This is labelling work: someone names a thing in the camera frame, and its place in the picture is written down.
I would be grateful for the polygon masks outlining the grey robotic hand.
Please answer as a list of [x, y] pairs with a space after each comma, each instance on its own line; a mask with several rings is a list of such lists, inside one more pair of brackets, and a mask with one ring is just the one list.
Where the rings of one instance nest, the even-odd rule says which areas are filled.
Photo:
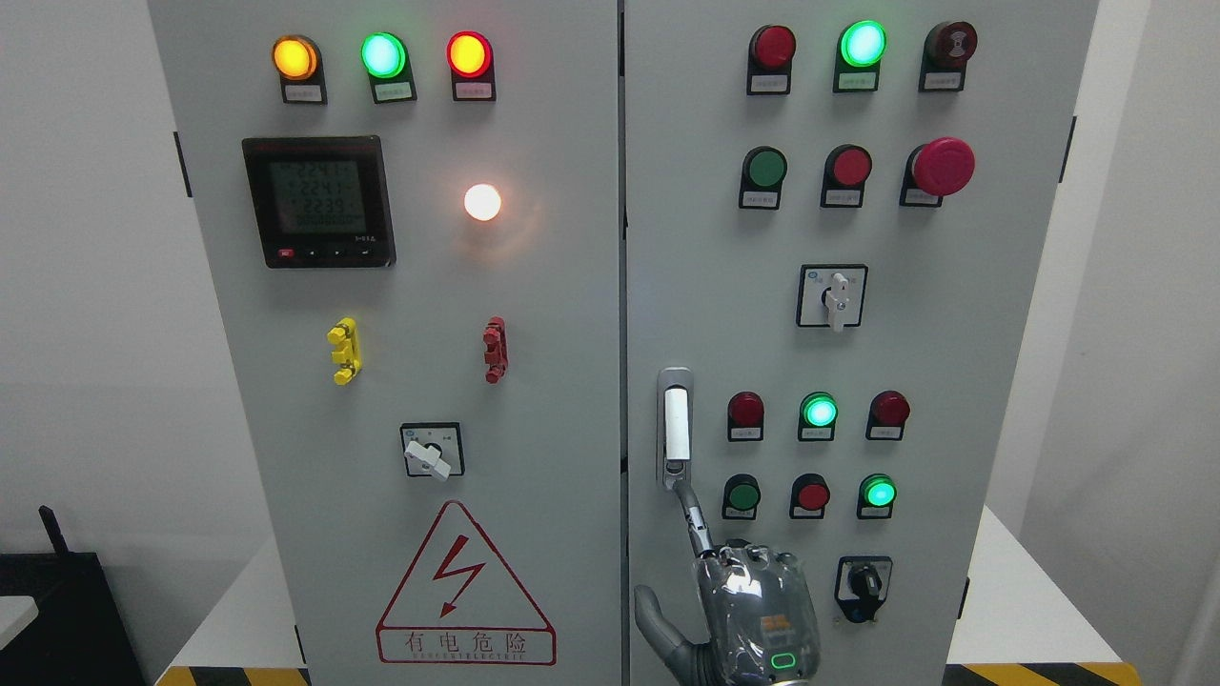
[[709, 638], [695, 644], [667, 619], [658, 594], [637, 586], [634, 624], [680, 685], [810, 685], [821, 664], [817, 616], [802, 563], [765, 544], [715, 544], [684, 481], [682, 504]]

